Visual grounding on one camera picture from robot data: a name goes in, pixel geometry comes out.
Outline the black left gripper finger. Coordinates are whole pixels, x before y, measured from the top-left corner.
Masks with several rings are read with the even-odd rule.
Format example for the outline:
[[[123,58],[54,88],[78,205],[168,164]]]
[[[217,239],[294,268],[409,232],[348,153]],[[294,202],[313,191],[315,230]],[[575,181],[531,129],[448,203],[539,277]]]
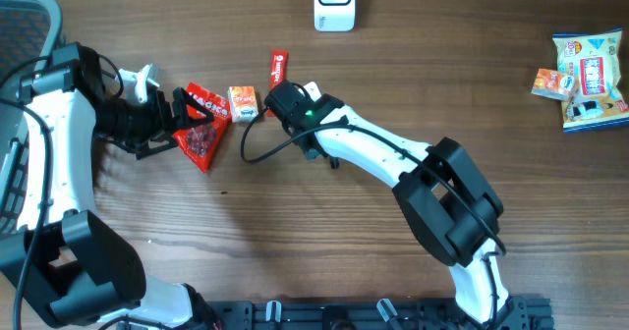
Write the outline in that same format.
[[[168,137],[166,140],[161,141],[149,140],[140,144],[137,147],[135,156],[138,160],[142,160],[144,158],[148,158],[149,156],[153,156],[169,149],[176,148],[177,146],[178,141],[172,137]]]
[[[214,121],[213,114],[182,87],[173,91],[174,130],[188,130]]]

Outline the red coffee stick sachet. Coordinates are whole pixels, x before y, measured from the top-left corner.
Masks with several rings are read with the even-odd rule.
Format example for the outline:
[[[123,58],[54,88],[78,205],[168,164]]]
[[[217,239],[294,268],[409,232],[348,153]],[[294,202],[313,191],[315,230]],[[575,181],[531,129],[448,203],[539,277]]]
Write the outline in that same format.
[[[284,49],[274,49],[271,55],[271,73],[269,77],[269,89],[273,90],[276,86],[286,79],[286,68],[289,58],[289,52]]]

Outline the orange small carton box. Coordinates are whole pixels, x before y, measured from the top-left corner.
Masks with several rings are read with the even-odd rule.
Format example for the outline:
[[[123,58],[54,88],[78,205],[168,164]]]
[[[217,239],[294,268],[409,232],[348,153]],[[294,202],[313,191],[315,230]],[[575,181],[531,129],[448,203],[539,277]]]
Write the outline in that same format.
[[[531,94],[566,101],[574,96],[577,87],[573,76],[556,70],[538,69]]]

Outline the yellow white snack bag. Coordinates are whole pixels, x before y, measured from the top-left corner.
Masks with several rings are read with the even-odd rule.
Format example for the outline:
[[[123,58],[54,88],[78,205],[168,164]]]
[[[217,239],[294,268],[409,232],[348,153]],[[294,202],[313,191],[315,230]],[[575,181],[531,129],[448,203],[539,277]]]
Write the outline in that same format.
[[[557,70],[576,80],[574,95],[561,104],[563,132],[576,133],[628,124],[621,80],[620,27],[602,33],[556,33]]]

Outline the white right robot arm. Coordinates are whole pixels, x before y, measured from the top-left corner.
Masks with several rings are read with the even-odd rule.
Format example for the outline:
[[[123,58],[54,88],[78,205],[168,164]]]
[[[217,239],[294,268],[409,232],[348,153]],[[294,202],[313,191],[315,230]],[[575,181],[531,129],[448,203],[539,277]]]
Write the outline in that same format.
[[[264,104],[308,158],[350,162],[389,186],[414,237],[448,267],[456,305],[476,325],[497,325],[509,298],[496,262],[506,252],[497,235],[504,207],[457,141],[397,136],[313,83],[284,81]]]

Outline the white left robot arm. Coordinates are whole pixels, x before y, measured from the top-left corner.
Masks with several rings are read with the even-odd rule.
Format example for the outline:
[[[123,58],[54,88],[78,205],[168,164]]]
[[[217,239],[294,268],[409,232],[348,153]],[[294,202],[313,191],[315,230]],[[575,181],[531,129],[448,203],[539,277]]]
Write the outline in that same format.
[[[27,193],[16,232],[1,242],[15,309],[49,327],[219,329],[220,316],[190,285],[148,277],[136,250],[96,212],[92,144],[104,138],[145,158],[177,146],[179,131],[208,124],[184,89],[166,99],[142,81],[137,100],[107,96],[104,57],[78,43],[31,60],[13,107],[29,129]]]

